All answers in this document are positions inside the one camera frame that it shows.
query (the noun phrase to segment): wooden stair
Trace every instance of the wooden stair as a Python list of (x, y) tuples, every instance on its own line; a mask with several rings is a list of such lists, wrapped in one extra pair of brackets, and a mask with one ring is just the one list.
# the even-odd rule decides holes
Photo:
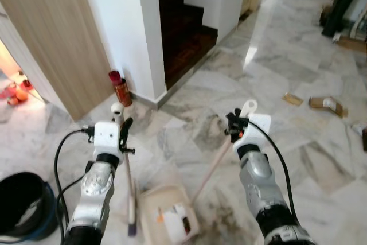
[(167, 89), (215, 46), (218, 30), (202, 25), (203, 7), (159, 0)]

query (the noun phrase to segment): black bucket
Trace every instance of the black bucket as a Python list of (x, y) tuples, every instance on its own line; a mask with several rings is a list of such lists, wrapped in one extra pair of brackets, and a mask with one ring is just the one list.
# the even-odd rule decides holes
[(47, 182), (31, 172), (0, 182), (0, 235), (41, 240), (57, 227), (56, 199)]

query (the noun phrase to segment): cardboard piece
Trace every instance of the cardboard piece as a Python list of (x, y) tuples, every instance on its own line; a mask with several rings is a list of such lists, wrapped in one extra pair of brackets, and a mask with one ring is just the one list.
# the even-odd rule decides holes
[(294, 104), (295, 106), (300, 106), (302, 103), (303, 103), (303, 100), (289, 92), (287, 92), (283, 97), (282, 97), (283, 100), (291, 103), (291, 104)]
[(361, 53), (367, 53), (367, 44), (365, 41), (356, 40), (350, 37), (341, 36), (340, 39), (337, 41), (337, 44), (341, 47), (358, 51)]
[(343, 108), (333, 97), (310, 98), (309, 106), (313, 109), (329, 110), (340, 118), (348, 116), (348, 110)]

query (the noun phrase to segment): black cable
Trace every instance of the black cable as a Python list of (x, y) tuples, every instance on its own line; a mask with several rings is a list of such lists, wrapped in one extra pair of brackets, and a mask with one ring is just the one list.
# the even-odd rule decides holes
[(67, 138), (69, 138), (71, 135), (76, 134), (76, 133), (81, 133), (81, 132), (84, 132), (84, 130), (82, 130), (82, 129), (75, 130), (75, 131), (70, 132), (68, 135), (66, 135), (64, 137), (64, 139), (60, 142), (60, 144), (59, 144), (59, 146), (57, 148), (55, 159), (54, 159), (54, 163), (53, 163), (53, 173), (55, 175), (55, 180), (56, 180), (56, 185), (57, 185), (57, 191), (58, 191), (59, 195), (61, 195), (61, 197), (60, 197), (60, 199), (61, 199), (61, 208), (62, 208), (63, 213), (64, 213), (64, 216), (65, 216), (66, 226), (68, 226), (68, 224), (69, 224), (69, 214), (68, 214), (68, 208), (67, 208), (67, 204), (65, 202), (64, 196), (61, 193), (62, 190), (61, 190), (61, 185), (60, 185), (60, 179), (58, 178), (58, 172), (57, 172), (58, 156), (60, 155), (60, 150), (61, 150), (61, 147), (63, 146), (65, 140)]
[(67, 185), (60, 193), (59, 195), (57, 196), (56, 198), (56, 212), (55, 212), (55, 215), (56, 215), (56, 220), (57, 220), (57, 223), (60, 227), (60, 235), (61, 235), (61, 238), (60, 238), (60, 245), (63, 245), (64, 243), (64, 238), (65, 238), (65, 231), (64, 231), (64, 226), (63, 226), (63, 220), (61, 219), (59, 213), (58, 213), (58, 204), (59, 204), (59, 201), (62, 197), (64, 197), (64, 192), (66, 192), (69, 188), (71, 188), (72, 186), (74, 186), (75, 184), (77, 184), (83, 177), (84, 175), (82, 175), (81, 177), (79, 177), (77, 180), (75, 180), (74, 182), (70, 183), (69, 185)]
[(283, 169), (284, 169), (284, 174), (286, 175), (286, 183), (287, 183), (287, 191), (288, 191), (288, 198), (289, 198), (289, 205), (291, 207), (291, 212), (293, 215), (293, 218), (298, 222), (298, 218), (296, 215), (296, 210), (294, 209), (294, 203), (293, 203), (293, 196), (292, 196), (292, 189), (291, 189), (291, 180), (289, 178), (289, 173), (288, 173), (288, 169), (287, 169), (287, 165), (286, 162), (283, 159), (282, 154), (280, 153), (278, 147), (275, 145), (275, 143), (273, 142), (273, 140), (269, 137), (269, 135), (261, 129), (261, 127), (259, 127), (257, 124), (251, 122), (250, 120), (248, 121), (249, 124), (253, 125), (255, 128), (257, 128), (269, 141), (269, 143), (272, 145), (272, 147), (274, 148), (276, 154), (278, 155), (280, 162), (282, 163)]

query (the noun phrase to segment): white dustpan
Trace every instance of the white dustpan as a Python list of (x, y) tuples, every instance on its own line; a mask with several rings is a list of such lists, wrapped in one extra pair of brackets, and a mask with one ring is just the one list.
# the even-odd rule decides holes
[(148, 190), (139, 196), (138, 205), (147, 245), (181, 244), (199, 233), (194, 209), (181, 186)]

